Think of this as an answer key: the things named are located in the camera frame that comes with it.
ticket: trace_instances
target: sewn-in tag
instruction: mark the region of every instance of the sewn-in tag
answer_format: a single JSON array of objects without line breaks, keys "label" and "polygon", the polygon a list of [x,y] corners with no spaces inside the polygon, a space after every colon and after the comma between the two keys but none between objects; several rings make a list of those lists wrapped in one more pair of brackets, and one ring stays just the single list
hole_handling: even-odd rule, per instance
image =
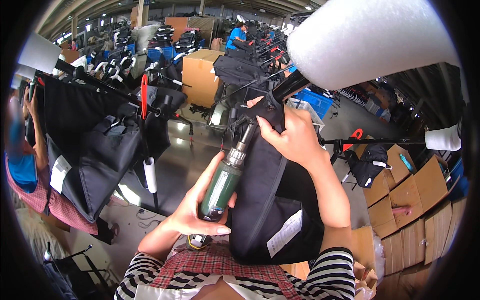
[{"label": "sewn-in tag", "polygon": [[267,248],[270,252],[270,257],[273,258],[280,250],[282,250],[289,241],[294,238],[301,230],[302,211],[297,211],[291,216],[268,242]]},{"label": "sewn-in tag", "polygon": [[60,155],[59,158],[57,158],[57,160],[55,161],[55,164],[53,165],[50,186],[60,194],[63,189],[63,181],[65,180],[65,177],[71,169],[72,166],[70,166],[70,164],[63,157],[63,155]]}]

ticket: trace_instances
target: worker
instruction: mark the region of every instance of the worker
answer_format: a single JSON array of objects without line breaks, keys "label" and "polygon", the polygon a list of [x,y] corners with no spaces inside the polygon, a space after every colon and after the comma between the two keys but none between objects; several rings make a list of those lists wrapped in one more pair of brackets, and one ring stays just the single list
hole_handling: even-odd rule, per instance
[{"label": "worker", "polygon": [[267,34],[267,39],[273,39],[275,37],[275,32],[272,30]]},{"label": "worker", "polygon": [[[248,107],[260,99],[248,101]],[[329,153],[318,143],[310,114],[285,107],[286,130],[281,134],[267,120],[257,120],[262,137],[286,159],[306,168],[315,185],[325,230],[308,280],[293,277],[278,265],[239,265],[224,242],[211,242],[200,252],[185,250],[183,245],[167,259],[181,235],[231,232],[224,225],[228,211],[219,223],[200,220],[197,213],[215,169],[225,156],[220,152],[177,210],[140,242],[115,299],[354,299],[350,205],[330,164]],[[233,194],[230,208],[235,206],[235,200]]]},{"label": "worker", "polygon": [[77,51],[78,50],[78,44],[77,44],[77,39],[74,38],[72,40],[72,51]]},{"label": "worker", "polygon": [[235,25],[235,28],[232,30],[230,33],[230,38],[228,39],[227,46],[225,47],[225,55],[231,56],[232,50],[236,50],[237,47],[233,45],[233,40],[239,40],[240,42],[245,42],[247,41],[247,36],[245,32],[247,31],[248,26],[245,25],[242,22],[238,22],[237,25]]},{"label": "worker", "polygon": [[118,224],[109,229],[108,223],[101,218],[95,223],[88,222],[67,198],[51,188],[47,145],[37,111],[36,87],[32,102],[28,101],[29,87],[24,95],[24,108],[32,116],[35,128],[33,147],[25,140],[25,118],[17,93],[18,91],[12,93],[8,104],[4,133],[5,167],[10,187],[38,213],[52,213],[63,223],[111,245],[120,230]]}]

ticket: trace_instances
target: hand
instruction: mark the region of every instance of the hand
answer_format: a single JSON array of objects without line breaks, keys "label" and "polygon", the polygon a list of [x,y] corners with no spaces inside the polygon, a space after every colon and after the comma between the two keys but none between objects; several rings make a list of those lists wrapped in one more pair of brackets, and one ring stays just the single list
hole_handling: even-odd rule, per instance
[{"label": "hand", "polygon": [[37,113],[37,104],[36,104],[36,85],[35,85],[35,90],[33,91],[33,96],[32,96],[32,102],[28,102],[28,95],[30,93],[30,87],[27,86],[25,89],[25,95],[24,95],[24,105],[27,107],[28,112],[32,115],[32,118],[38,117]]},{"label": "hand", "polygon": [[[253,107],[262,98],[248,101],[248,107]],[[257,116],[257,120],[262,137],[286,159],[300,164],[307,170],[318,158],[330,162],[328,152],[318,143],[312,117],[306,110],[285,106],[286,130],[282,134],[273,129],[264,118]]]},{"label": "hand", "polygon": [[[202,203],[208,185],[218,167],[225,157],[225,152],[218,153],[210,162],[207,169],[198,179],[197,183],[187,192],[177,210],[165,220],[165,230],[174,230],[181,234],[205,234],[222,235],[231,233],[231,229],[225,226],[228,217],[228,207],[218,223],[207,222],[198,218],[198,208]],[[233,193],[228,202],[229,207],[235,206],[237,194]]]}]

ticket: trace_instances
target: worker in blue shirt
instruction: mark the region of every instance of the worker in blue shirt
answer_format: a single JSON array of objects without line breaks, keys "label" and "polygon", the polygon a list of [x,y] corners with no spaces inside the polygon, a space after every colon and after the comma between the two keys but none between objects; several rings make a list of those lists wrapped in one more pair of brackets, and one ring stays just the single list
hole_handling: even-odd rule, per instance
[{"label": "worker in blue shirt", "polygon": [[230,34],[230,39],[227,42],[227,46],[225,47],[225,55],[227,56],[234,56],[235,52],[238,52],[237,47],[233,45],[233,40],[237,39],[240,42],[247,41],[247,36],[245,32],[247,31],[248,27],[242,22],[237,23],[235,28],[232,30]]}]

